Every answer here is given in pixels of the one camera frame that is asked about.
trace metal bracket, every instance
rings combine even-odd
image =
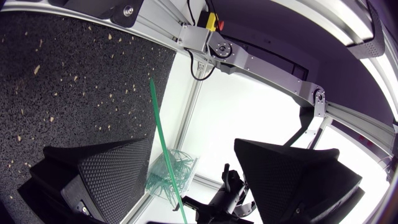
[[[189,26],[186,23],[182,24],[180,35],[178,36],[177,43],[191,51],[206,54],[207,46],[206,41],[210,34],[208,29],[196,26]]]
[[[252,214],[253,211],[257,208],[256,203],[253,201],[251,203],[247,203],[245,205],[238,205],[235,207],[233,214],[239,218],[246,217]]]
[[[384,42],[384,34],[379,15],[369,0],[367,2],[373,21],[373,38],[371,40],[365,40],[362,44],[347,47],[347,49],[357,59],[382,56],[386,51],[386,44]]]

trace black panel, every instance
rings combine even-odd
[[[152,144],[149,78],[160,103],[174,55],[151,41],[79,19],[0,13],[0,196],[16,223],[39,222],[17,189],[30,178],[30,166],[44,158],[43,147],[132,138]]]
[[[107,222],[119,223],[144,195],[148,147],[142,140],[80,162],[83,181]]]
[[[362,179],[337,161],[337,149],[314,151],[236,139],[234,150],[264,223],[300,216],[316,223],[339,209]]]

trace green wire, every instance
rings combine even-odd
[[[154,79],[153,78],[150,79],[150,94],[152,95],[152,104],[154,105],[154,112],[155,112],[155,122],[156,122],[157,130],[159,132],[160,143],[162,145],[163,154],[164,154],[164,158],[166,160],[167,169],[169,170],[169,174],[170,174],[170,177],[172,179],[175,195],[177,197],[178,204],[180,205],[182,218],[184,219],[184,223],[187,224],[187,218],[185,217],[185,212],[184,212],[184,207],[183,207],[183,204],[182,204],[182,201],[181,201],[181,196],[180,196],[180,194],[178,192],[177,184],[175,183],[172,165],[171,165],[169,154],[168,154],[168,151],[167,151],[167,148],[166,148],[166,142],[164,141],[162,124],[160,123],[159,106],[157,104],[157,98],[156,98],[155,83],[154,83]]]

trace white wall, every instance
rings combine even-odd
[[[284,144],[300,128],[299,109],[278,90],[216,69],[202,84],[182,150],[200,157],[197,174],[221,182],[229,163],[242,177],[235,138]]]

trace black cable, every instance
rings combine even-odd
[[[188,53],[189,56],[191,57],[191,75],[192,77],[196,80],[196,81],[204,81],[206,79],[208,79],[210,77],[210,75],[213,73],[214,69],[216,68],[215,66],[211,69],[210,73],[205,77],[205,78],[197,78],[194,74],[193,74],[193,55],[191,53],[191,51],[189,51],[188,49],[185,49]]]
[[[191,19],[192,19],[192,22],[193,22],[193,26],[195,26],[195,25],[196,25],[196,22],[195,22],[195,19],[193,18],[193,15],[192,15],[190,0],[188,0],[187,3],[188,3],[189,13],[191,14]]]

